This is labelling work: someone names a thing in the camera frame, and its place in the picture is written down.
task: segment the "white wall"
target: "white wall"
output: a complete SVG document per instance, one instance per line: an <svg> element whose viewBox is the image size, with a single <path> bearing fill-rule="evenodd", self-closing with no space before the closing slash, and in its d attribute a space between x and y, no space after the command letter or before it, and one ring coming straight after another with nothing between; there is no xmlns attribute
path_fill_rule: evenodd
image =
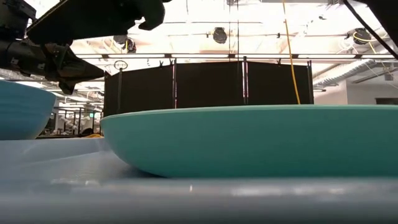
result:
<svg viewBox="0 0 398 224"><path fill-rule="evenodd" d="M348 104L375 105L376 98L398 98L398 88L391 85L360 85L347 86Z"/></svg>
<svg viewBox="0 0 398 224"><path fill-rule="evenodd" d="M338 86L326 87L326 92L314 93L316 105L347 105L347 85L342 81Z"/></svg>

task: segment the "gray table surface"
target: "gray table surface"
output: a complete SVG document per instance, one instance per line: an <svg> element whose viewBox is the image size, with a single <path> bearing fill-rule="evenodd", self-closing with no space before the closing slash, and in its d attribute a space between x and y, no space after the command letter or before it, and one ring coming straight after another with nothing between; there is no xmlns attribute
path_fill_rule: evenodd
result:
<svg viewBox="0 0 398 224"><path fill-rule="evenodd" d="M398 223L395 179L165 179L104 139L0 142L0 223Z"/></svg>

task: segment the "black partition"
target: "black partition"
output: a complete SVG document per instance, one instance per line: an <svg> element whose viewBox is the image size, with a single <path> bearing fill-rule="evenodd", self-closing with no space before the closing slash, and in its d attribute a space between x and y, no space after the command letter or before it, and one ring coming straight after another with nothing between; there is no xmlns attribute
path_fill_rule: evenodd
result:
<svg viewBox="0 0 398 224"><path fill-rule="evenodd" d="M105 81L104 115L118 112L119 74ZM173 66L123 72L120 113L174 108Z"/></svg>
<svg viewBox="0 0 398 224"><path fill-rule="evenodd" d="M177 108L243 105L242 62L176 65Z"/></svg>
<svg viewBox="0 0 398 224"><path fill-rule="evenodd" d="M290 65L248 62L249 105L294 105L297 98ZM307 66L294 66L301 104L313 104L311 73Z"/></svg>

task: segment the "teal bowl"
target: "teal bowl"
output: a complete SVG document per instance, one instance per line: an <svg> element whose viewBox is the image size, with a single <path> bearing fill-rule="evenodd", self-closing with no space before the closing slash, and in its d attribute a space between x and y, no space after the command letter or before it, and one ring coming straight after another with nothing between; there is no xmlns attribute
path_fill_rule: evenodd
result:
<svg viewBox="0 0 398 224"><path fill-rule="evenodd" d="M0 80L0 140L35 139L49 121L51 92Z"/></svg>
<svg viewBox="0 0 398 224"><path fill-rule="evenodd" d="M398 106L234 106L101 121L120 159L164 177L398 176Z"/></svg>

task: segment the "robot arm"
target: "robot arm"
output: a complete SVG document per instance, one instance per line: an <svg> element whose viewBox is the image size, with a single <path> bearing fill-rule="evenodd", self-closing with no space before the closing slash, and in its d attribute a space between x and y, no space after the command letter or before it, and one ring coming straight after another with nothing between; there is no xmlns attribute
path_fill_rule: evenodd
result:
<svg viewBox="0 0 398 224"><path fill-rule="evenodd" d="M35 19L35 9L24 0L0 0L0 68L44 76L70 95L77 83L106 75L72 52L74 40L127 35L142 18L139 28L151 30L163 23L163 3L169 1L61 0ZM29 19L33 23L26 29Z"/></svg>

